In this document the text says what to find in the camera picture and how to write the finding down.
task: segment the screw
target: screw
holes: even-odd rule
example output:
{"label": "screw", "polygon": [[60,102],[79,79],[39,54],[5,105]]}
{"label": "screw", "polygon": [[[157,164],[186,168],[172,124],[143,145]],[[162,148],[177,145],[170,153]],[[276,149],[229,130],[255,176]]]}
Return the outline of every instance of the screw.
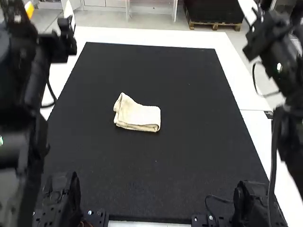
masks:
{"label": "screw", "polygon": [[278,63],[276,65],[276,70],[278,70],[278,73],[282,72],[282,69],[283,69],[283,67],[282,67],[281,63]]}

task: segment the floor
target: floor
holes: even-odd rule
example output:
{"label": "floor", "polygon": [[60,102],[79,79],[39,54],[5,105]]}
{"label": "floor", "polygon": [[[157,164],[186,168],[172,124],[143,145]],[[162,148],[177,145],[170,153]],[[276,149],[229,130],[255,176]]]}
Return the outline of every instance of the floor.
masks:
{"label": "floor", "polygon": [[[62,15],[62,10],[36,9],[32,17],[32,21],[39,32],[50,32],[52,29],[59,31],[57,26],[57,18]],[[160,29],[160,30],[186,30],[188,31],[188,23],[185,18],[182,7],[178,8],[177,21],[174,23],[170,15],[155,14],[132,14],[132,18],[127,22],[124,12],[108,12],[108,11],[75,11],[77,26],[92,27],[120,27],[120,28],[141,28],[141,29]],[[242,48],[246,44],[245,34],[248,30],[247,24],[243,23],[241,31],[235,32],[231,27],[220,27],[217,32],[225,32],[242,61],[251,72],[252,63],[246,60],[242,53]],[[194,31],[212,31],[211,27],[199,27]],[[276,91],[277,87],[274,82],[268,80],[262,66],[256,67],[256,81],[262,94]],[[267,98],[271,108],[283,101],[281,95]]]}

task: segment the rubber mat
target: rubber mat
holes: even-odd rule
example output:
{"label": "rubber mat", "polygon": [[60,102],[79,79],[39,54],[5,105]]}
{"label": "rubber mat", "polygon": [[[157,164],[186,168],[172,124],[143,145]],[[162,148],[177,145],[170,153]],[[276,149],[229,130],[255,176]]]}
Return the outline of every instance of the rubber mat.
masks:
{"label": "rubber mat", "polygon": [[[121,92],[161,109],[158,133],[116,127]],[[76,171],[83,210],[111,219],[189,223],[206,195],[232,199],[240,180],[268,182],[213,49],[86,43],[50,115],[49,142],[44,178]]]}

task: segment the white table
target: white table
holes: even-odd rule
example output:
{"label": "white table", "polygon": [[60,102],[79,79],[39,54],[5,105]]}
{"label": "white table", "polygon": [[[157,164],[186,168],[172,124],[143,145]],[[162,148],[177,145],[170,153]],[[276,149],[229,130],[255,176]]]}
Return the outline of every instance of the white table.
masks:
{"label": "white table", "polygon": [[[57,97],[60,95],[86,42],[214,48],[261,163],[269,177],[271,165],[271,121],[265,116],[263,111],[270,110],[270,108],[267,101],[255,93],[252,77],[226,33],[77,27],[75,37],[78,45],[77,56],[70,57],[67,64],[54,64],[50,69],[50,83]],[[48,89],[46,89],[43,103],[50,102],[52,102],[52,98]],[[51,108],[42,110],[42,114],[46,119],[51,110]],[[281,163],[279,155],[277,162],[275,193],[288,225],[297,227],[303,223],[303,215],[301,215],[303,214],[303,203],[285,164]],[[182,226],[177,224],[117,221],[110,221],[109,225],[110,227],[130,227],[129,225],[132,227],[136,225],[143,227]]]}

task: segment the towel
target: towel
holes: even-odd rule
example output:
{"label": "towel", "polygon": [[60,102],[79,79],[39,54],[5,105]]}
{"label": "towel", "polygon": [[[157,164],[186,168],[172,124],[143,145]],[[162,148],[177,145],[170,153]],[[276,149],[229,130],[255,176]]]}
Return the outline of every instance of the towel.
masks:
{"label": "towel", "polygon": [[138,104],[122,92],[114,105],[114,111],[114,123],[118,127],[152,132],[160,130],[161,111],[157,106]]}

